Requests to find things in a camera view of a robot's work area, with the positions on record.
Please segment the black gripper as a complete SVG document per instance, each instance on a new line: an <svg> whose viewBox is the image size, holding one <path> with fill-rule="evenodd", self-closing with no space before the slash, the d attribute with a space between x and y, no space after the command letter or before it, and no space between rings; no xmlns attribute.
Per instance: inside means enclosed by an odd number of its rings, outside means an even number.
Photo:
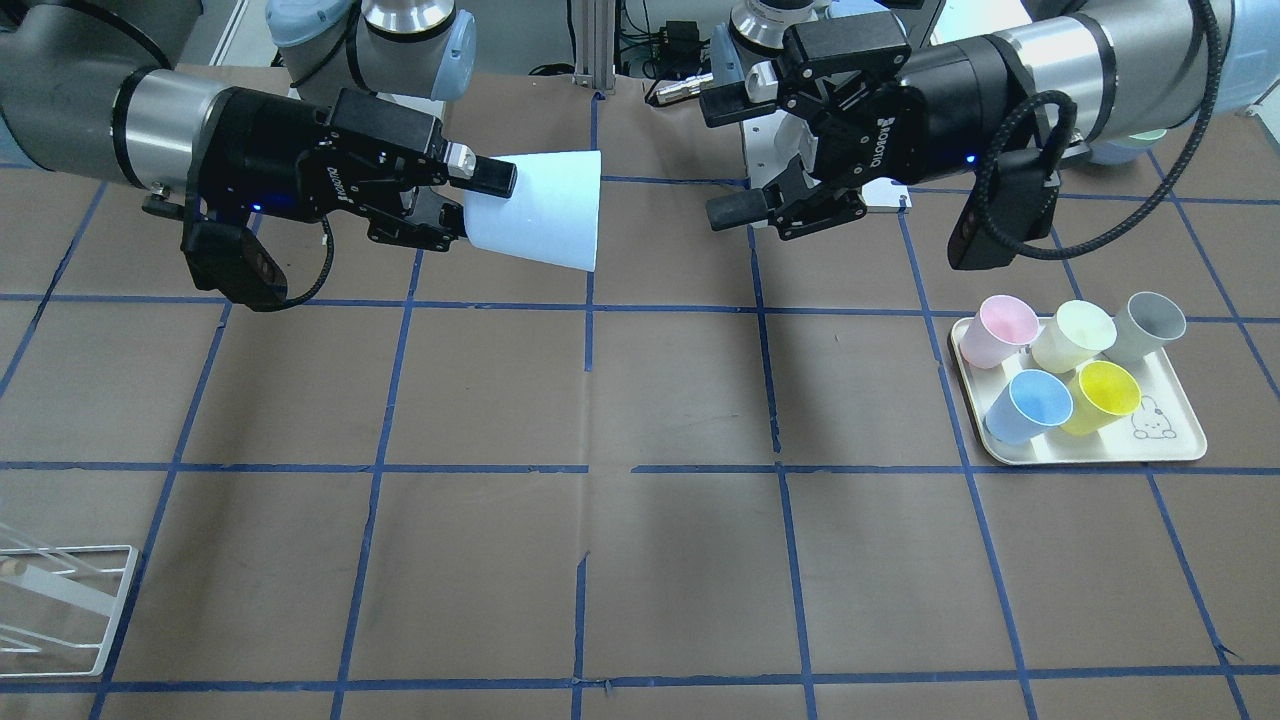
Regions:
<svg viewBox="0 0 1280 720"><path fill-rule="evenodd" d="M1027 97L1010 60L989 36L914 50L888 10L791 26L774 63L704 88L699 108L708 128L781 109L815 138L813 159L708 200L710 228L765 223L796 240L861 219L872 181L919 184L970 170Z"/></svg>
<svg viewBox="0 0 1280 720"><path fill-rule="evenodd" d="M248 88L221 91L202 128L187 193L210 219L262 213L317 223L347 211L375 243L447 252L466 237L445 183L512 197L518 168L448 143L430 114L344 88L332 108Z"/></svg>

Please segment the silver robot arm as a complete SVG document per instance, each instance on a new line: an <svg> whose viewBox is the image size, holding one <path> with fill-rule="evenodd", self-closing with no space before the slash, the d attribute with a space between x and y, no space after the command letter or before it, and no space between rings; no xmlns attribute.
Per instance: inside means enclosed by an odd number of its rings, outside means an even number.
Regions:
<svg viewBox="0 0 1280 720"><path fill-rule="evenodd" d="M274 1L271 35L301 100L225 88L195 150L192 231L251 240L261 211L321 222L366 217L383 243L444 250L480 224L435 196L439 184L507 199L530 170L472 159L430 115L381 94L457 99L476 54L472 17L452 1ZM1092 143L1194 122L1152 199L1107 231L1152 213L1217 113L1277 78L1275 1L1066 1L1052 15L991 35L914 49L872 3L741 1L710 41L709 127L782 111L800 145L755 190L708 202L717 229L758 222L790 240L865 214L879 178L932 181L973 169L977 187L952 246L959 266L1033 256L1052 217L1060 164Z"/></svg>
<svg viewBox="0 0 1280 720"><path fill-rule="evenodd" d="M492 252L590 272L602 156L596 151L485 158L444 136L428 113L388 94L453 100L470 82L474 19L451 1L283 3L282 51L330 35L293 70L298 97L183 74L177 46L200 4L44 1L3 31L3 155L51 172L147 190L147 213L180 222L182 252L204 290L275 266L248 227L261 213L325 224L364 217L374 242L444 252L458 238ZM1009 102L1007 68L989 37L910 58L887 12L817 19L806 4L746 1L749 20L780 26L765 50L776 90L754 77L716 86L709 124L774 110L810 122L815 165L795 158L759 190L714 199L712 225L767 222L781 237L864 215L859 184L972 161L975 188L951 241L960 269L1030 256L1027 234L995 209L996 181L1036 100ZM329 95L305 87L342 61Z"/></svg>

